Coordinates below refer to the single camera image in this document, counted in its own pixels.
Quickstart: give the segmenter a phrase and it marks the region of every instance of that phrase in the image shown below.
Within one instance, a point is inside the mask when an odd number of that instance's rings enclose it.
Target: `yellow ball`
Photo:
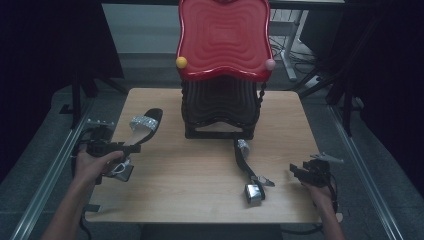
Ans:
[[[185,68],[187,66],[187,59],[185,57],[178,57],[175,62],[178,68]]]

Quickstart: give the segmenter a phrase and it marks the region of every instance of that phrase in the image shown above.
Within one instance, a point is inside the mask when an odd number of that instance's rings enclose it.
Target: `hand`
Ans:
[[[328,207],[331,207],[331,209],[333,208],[331,192],[327,186],[319,188],[305,182],[302,182],[302,185],[309,190],[312,201],[315,203],[318,209],[324,209]]]
[[[110,161],[123,156],[122,151],[115,151],[103,157],[95,158],[88,154],[85,149],[80,150],[76,159],[74,181],[87,186],[93,185],[96,178],[105,172]]]

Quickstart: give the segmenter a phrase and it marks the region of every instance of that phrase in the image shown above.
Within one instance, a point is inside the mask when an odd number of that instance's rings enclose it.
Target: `wrist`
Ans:
[[[92,184],[90,183],[86,183],[84,181],[74,178],[69,186],[68,191],[76,197],[83,197],[90,192],[91,185]]]

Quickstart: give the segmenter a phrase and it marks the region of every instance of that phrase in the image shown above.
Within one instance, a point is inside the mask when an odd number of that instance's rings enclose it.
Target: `aluminum rail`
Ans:
[[[386,201],[380,194],[380,191],[378,190],[377,185],[375,184],[370,172],[368,171],[365,161],[362,158],[358,148],[356,147],[355,142],[353,141],[352,137],[349,137],[344,130],[344,127],[341,123],[341,116],[337,110],[335,110],[335,108],[336,106],[328,106],[330,115],[333,117],[337,130],[350,154],[356,170],[358,171],[359,178],[361,179],[362,184],[364,185],[365,190],[367,191],[368,196],[374,205],[378,216],[380,217],[387,236],[391,240],[402,240],[403,237],[399,230],[396,219],[393,217],[393,214],[387,206]]]
[[[57,179],[59,178],[63,167],[71,156],[73,147],[81,133],[84,124],[87,122],[88,113],[90,113],[94,104],[93,99],[87,99],[87,103],[84,104],[82,111],[82,118],[75,128],[71,129],[69,132],[62,148],[59,150],[55,160],[50,165],[44,179],[41,181],[37,191],[33,195],[31,202],[29,203],[27,209],[25,210],[21,220],[11,236],[11,240],[15,239],[28,239],[41,212],[46,205],[47,200],[50,197],[50,194],[56,185]]]

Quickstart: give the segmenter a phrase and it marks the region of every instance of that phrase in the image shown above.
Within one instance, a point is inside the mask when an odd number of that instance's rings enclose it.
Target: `table leg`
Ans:
[[[296,10],[296,12],[297,16],[293,22],[286,48],[281,52],[281,58],[283,59],[284,66],[286,67],[287,75],[289,76],[289,80],[292,82],[297,80],[297,76],[290,62],[290,52],[293,47],[293,42],[296,38],[297,30],[299,29],[300,19],[302,18],[303,10]]]

